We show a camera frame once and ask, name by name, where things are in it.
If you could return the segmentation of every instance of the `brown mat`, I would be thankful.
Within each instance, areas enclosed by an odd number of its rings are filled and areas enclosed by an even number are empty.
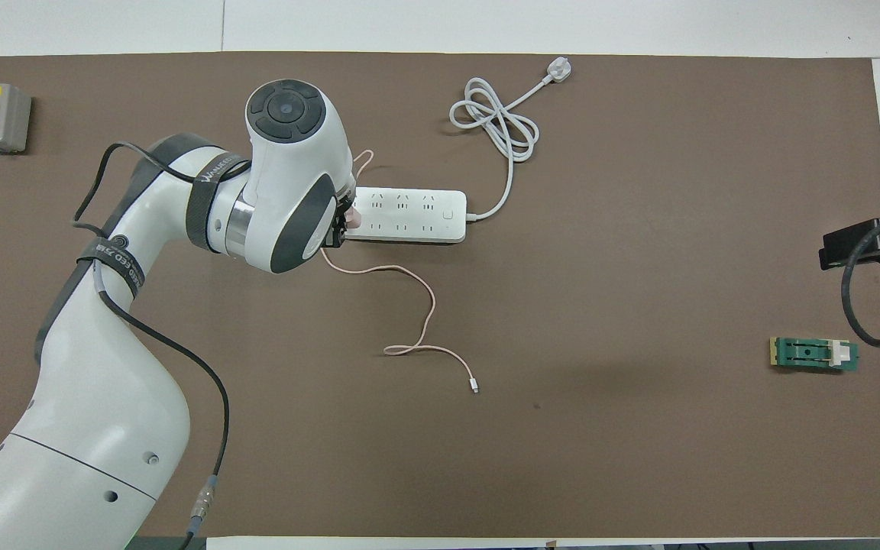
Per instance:
[[[27,154],[0,157],[0,441],[34,389],[32,344],[89,234],[67,225],[114,140],[176,132],[249,154],[265,81],[315,83],[363,184],[503,188],[483,132],[446,121],[471,76],[507,101],[551,56],[172,53],[0,58],[34,99]],[[203,535],[880,535],[880,349],[859,372],[768,365],[773,335],[853,338],[820,236],[880,215],[868,60],[576,57],[521,108],[542,129],[506,208],[451,247],[347,244],[402,275],[320,260],[284,275],[181,241],[134,312],[216,366],[230,452]],[[87,219],[136,157],[118,153]],[[353,319],[345,308],[359,309]],[[880,267],[859,269],[880,334]],[[189,397],[192,439],[141,535],[179,535],[215,456],[219,400],[151,345]]]

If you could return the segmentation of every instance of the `green terminal block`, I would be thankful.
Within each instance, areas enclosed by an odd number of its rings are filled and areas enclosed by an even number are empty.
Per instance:
[[[845,340],[770,338],[769,362],[780,367],[858,370],[858,345]]]

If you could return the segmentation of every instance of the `power outlet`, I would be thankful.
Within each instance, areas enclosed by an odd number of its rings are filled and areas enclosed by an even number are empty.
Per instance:
[[[468,232],[468,196],[460,191],[357,187],[354,205],[362,225],[346,239],[449,244]]]

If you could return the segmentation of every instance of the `white power strip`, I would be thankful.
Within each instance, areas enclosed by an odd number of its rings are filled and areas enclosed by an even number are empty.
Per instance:
[[[357,187],[354,205],[362,225],[346,239],[460,243],[468,232],[468,196],[460,191]]]

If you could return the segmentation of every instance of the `white cable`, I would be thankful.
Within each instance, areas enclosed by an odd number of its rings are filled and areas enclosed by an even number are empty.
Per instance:
[[[363,156],[363,154],[366,154],[366,153],[369,154],[369,160],[364,161],[364,163],[362,164],[362,167],[359,167],[359,170],[357,170],[355,172],[355,179],[356,180],[358,180],[359,176],[362,175],[362,171],[366,170],[366,167],[369,166],[369,163],[371,163],[371,161],[373,161],[374,153],[371,152],[371,150],[366,149],[366,150],[363,150],[362,153],[359,153],[355,157],[355,159],[352,160],[353,163],[357,163],[357,161]],[[474,378],[474,373],[471,372],[471,366],[468,366],[467,361],[464,361],[463,357],[461,357],[460,355],[457,355],[457,352],[453,351],[453,349],[443,348],[443,347],[440,347],[440,345],[423,344],[423,339],[426,338],[426,327],[429,326],[430,318],[433,317],[433,312],[436,310],[436,306],[437,306],[437,296],[434,295],[433,289],[430,288],[430,285],[428,285],[427,282],[423,278],[419,277],[419,275],[416,275],[416,273],[409,271],[409,269],[406,269],[402,265],[395,265],[395,264],[377,265],[377,266],[370,267],[367,269],[359,269],[359,270],[353,271],[351,269],[345,269],[342,267],[338,267],[338,265],[333,264],[332,259],[330,257],[328,257],[328,253],[327,253],[327,251],[325,251],[324,248],[321,248],[321,254],[322,254],[322,257],[325,258],[325,262],[328,262],[328,265],[331,266],[332,269],[335,269],[335,271],[338,271],[338,272],[346,273],[348,275],[362,275],[364,273],[373,273],[376,271],[399,271],[401,273],[405,273],[406,275],[409,275],[409,277],[412,277],[413,279],[416,279],[416,281],[418,281],[420,285],[423,285],[423,288],[425,288],[426,292],[429,293],[429,295],[430,295],[430,310],[429,310],[429,312],[426,313],[425,319],[423,319],[423,328],[422,328],[422,331],[419,331],[419,340],[416,340],[416,343],[412,344],[412,345],[387,345],[384,349],[382,349],[382,352],[385,353],[386,355],[406,355],[406,353],[412,353],[414,351],[442,351],[444,353],[447,353],[447,355],[451,355],[452,358],[460,361],[461,365],[464,365],[464,369],[467,370],[467,376],[468,376],[469,382],[471,382],[471,391],[474,391],[474,393],[479,393],[480,387],[477,384],[477,379]]]
[[[555,58],[545,70],[545,77],[535,84],[531,90],[525,92],[521,97],[517,98],[508,105],[504,105],[495,89],[484,78],[475,76],[467,81],[464,87],[464,98],[461,101],[451,105],[449,118],[452,125],[464,130],[484,128],[491,138],[491,142],[498,147],[503,157],[507,159],[507,179],[504,181],[504,193],[502,198],[488,212],[467,213],[468,222],[479,222],[498,212],[507,201],[507,196],[511,193],[511,183],[514,179],[514,164],[524,163],[532,156],[535,150],[535,143],[539,140],[539,126],[527,116],[516,115],[511,109],[521,105],[527,98],[532,97],[535,92],[539,91],[549,83],[561,83],[566,80],[572,73],[572,65],[566,58]],[[480,96],[482,101],[476,101],[475,96]],[[471,122],[461,122],[457,120],[457,109],[464,108],[471,117]],[[511,137],[509,126],[516,129],[521,134],[522,139],[517,140]]]

